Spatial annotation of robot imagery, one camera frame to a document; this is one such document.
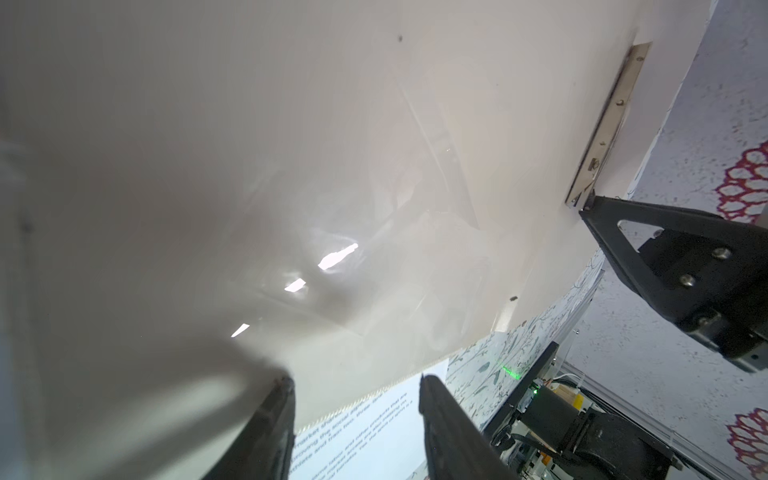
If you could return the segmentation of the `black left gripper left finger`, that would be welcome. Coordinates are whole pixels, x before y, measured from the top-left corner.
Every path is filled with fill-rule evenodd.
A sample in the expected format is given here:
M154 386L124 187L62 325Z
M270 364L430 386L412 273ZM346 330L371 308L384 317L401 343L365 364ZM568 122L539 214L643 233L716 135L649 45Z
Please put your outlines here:
M295 415L295 382L283 376L203 479L287 479Z

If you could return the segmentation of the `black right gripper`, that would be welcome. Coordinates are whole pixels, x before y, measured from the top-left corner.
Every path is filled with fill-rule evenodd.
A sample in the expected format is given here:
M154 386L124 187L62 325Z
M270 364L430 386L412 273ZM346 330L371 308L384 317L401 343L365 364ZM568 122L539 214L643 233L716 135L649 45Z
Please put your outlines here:
M597 196L580 213L617 277L738 368L767 368L767 231L700 210Z

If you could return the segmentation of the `beige paper folder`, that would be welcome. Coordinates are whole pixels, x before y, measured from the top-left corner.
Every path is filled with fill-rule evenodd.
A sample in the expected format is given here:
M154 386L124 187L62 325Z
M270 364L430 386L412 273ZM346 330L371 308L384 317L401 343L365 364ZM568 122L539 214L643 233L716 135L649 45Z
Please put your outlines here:
M2 334L30 479L197 479L274 375L309 426L543 313L650 54L629 190L712 1L5 1Z

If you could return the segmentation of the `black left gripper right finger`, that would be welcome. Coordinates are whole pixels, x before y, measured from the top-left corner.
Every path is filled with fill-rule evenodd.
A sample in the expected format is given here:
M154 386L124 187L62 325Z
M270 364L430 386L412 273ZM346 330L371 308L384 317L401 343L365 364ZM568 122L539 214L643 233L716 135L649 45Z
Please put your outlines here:
M421 377L419 412L430 479L519 478L500 460L437 376Z

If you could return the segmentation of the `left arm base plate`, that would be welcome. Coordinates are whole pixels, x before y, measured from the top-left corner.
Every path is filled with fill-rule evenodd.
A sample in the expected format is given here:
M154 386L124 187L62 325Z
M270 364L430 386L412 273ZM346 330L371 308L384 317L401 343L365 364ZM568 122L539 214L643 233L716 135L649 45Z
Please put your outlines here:
M608 404L577 407L552 389L551 342L502 403L483 435L499 454L525 446L573 479L665 479L683 462L661 440Z

